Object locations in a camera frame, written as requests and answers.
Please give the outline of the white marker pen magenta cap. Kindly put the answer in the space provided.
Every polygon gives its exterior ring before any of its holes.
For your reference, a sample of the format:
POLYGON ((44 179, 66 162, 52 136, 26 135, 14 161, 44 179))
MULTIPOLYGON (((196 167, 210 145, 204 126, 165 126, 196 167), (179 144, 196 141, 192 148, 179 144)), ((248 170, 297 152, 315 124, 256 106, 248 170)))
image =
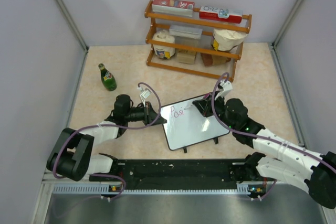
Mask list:
POLYGON ((184 109, 190 109, 192 106, 196 107, 197 109, 203 111, 205 107, 208 105, 208 99, 211 96, 210 93, 206 93, 201 97, 195 97, 192 99, 187 100, 186 106, 184 109))

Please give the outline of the white whiteboard black frame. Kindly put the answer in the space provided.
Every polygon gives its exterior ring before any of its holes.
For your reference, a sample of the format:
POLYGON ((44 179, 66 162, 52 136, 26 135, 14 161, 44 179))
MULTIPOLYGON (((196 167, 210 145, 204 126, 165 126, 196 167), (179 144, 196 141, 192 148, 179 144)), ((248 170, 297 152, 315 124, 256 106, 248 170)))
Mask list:
POLYGON ((160 115, 167 120, 163 124, 163 130, 170 150, 186 151, 187 147, 208 140, 218 143, 219 137, 229 133, 213 115, 206 118, 192 105, 193 101, 203 96, 202 94, 161 107, 160 115))

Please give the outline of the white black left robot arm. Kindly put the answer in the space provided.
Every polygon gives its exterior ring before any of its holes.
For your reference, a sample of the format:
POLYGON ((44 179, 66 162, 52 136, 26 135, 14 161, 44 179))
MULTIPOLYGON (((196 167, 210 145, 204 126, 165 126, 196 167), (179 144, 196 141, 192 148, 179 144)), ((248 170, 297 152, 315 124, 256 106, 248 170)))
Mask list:
POLYGON ((113 164, 113 157, 107 154, 93 156, 93 147, 121 137, 129 128, 129 122, 138 121, 143 122, 144 127, 167 122, 154 111, 150 102, 145 101, 134 106, 129 95, 117 96, 114 109, 104 121, 86 126, 79 131, 71 128, 62 130, 48 158, 46 168, 55 175, 74 181, 94 173, 101 173, 107 180, 116 179, 119 168, 113 164))

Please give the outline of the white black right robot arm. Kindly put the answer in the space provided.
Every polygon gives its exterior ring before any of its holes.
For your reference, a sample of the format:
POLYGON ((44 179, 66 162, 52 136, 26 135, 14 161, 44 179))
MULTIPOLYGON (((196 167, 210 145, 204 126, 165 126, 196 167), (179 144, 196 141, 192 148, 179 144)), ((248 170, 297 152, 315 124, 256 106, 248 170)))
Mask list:
POLYGON ((211 96, 192 103, 204 117, 214 116, 231 131, 241 144, 258 151, 254 161, 245 166, 252 180, 260 176, 293 185, 318 204, 335 208, 335 153, 320 154, 286 141, 248 116, 240 99, 213 100, 211 96))

